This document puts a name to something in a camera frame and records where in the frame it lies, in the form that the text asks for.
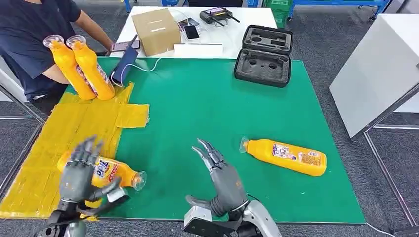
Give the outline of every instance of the black phone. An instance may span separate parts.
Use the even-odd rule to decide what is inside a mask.
[[[194,25],[188,25],[183,27],[185,29],[186,36],[188,39],[196,39],[199,38],[198,31]]]

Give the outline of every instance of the yellow tape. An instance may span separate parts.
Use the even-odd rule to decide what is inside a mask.
[[[133,87],[130,83],[116,88],[116,96],[108,101],[82,101],[64,93],[0,204],[0,218],[48,218],[60,201],[57,162],[86,137],[96,134],[103,139],[101,155],[115,158],[121,128],[145,127],[148,121],[148,105],[127,104]]]

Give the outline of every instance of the floor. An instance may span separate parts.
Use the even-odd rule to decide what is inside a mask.
[[[77,1],[108,35],[116,40],[127,18],[118,1]],[[156,0],[141,5],[159,5]],[[408,226],[401,208],[384,179],[363,136],[349,139],[329,92],[329,85],[371,25],[371,8],[363,7],[297,7],[287,28],[294,32],[292,59],[303,60],[340,152],[358,202],[368,223],[388,231]],[[103,48],[91,38],[88,44],[96,51]],[[1,114],[22,114],[8,102],[0,103]],[[393,114],[385,123],[418,124],[417,114]],[[0,179],[10,170],[36,124],[32,120],[0,121]],[[415,217],[419,215],[419,132],[374,129],[370,135],[384,162],[393,173],[402,194]],[[28,236],[44,221],[0,220],[0,236]],[[88,236],[190,236],[179,222],[100,221],[88,223]],[[279,225],[285,237],[379,237],[385,236],[368,226]]]

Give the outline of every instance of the green crate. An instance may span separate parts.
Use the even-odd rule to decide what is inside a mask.
[[[278,28],[283,28],[288,18],[288,12],[272,10],[272,14],[274,15],[276,26]]]
[[[288,11],[291,7],[291,0],[264,0],[265,7],[272,10]]]

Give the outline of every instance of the smartphone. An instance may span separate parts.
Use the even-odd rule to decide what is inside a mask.
[[[188,39],[191,40],[199,38],[198,31],[196,30],[196,27],[194,25],[184,26],[183,29],[185,29],[185,33]]]
[[[111,52],[125,51],[130,43],[131,43],[131,41],[123,42],[123,43],[115,43],[111,47]],[[134,41],[132,43],[132,48],[139,49],[140,48],[140,41],[139,40]]]

